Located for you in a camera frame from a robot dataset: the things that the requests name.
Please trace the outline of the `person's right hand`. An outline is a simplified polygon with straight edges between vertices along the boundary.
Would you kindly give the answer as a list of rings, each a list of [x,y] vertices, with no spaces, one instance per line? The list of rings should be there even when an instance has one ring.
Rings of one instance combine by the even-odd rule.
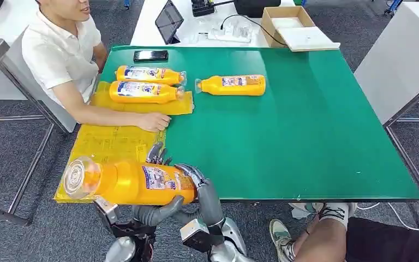
[[[161,113],[139,114],[136,126],[148,132],[164,131],[170,124],[171,117]]]

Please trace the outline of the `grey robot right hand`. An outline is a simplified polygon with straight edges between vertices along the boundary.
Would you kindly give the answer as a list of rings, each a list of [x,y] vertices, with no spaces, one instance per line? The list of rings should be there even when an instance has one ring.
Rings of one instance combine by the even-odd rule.
[[[178,211],[172,217],[181,224],[187,224],[193,219],[201,219],[208,227],[221,227],[225,219],[214,184],[196,167],[188,164],[175,164],[174,167],[190,176],[197,191],[199,208],[193,213]]]

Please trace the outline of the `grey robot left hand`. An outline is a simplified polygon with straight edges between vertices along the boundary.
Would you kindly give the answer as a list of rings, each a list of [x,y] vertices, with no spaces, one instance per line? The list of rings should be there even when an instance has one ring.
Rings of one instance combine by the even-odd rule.
[[[167,152],[162,142],[154,144],[146,157],[146,163],[163,164],[163,157]],[[156,227],[159,223],[172,217],[183,206],[184,197],[175,196],[170,203],[164,206],[132,205],[133,218],[149,227]]]

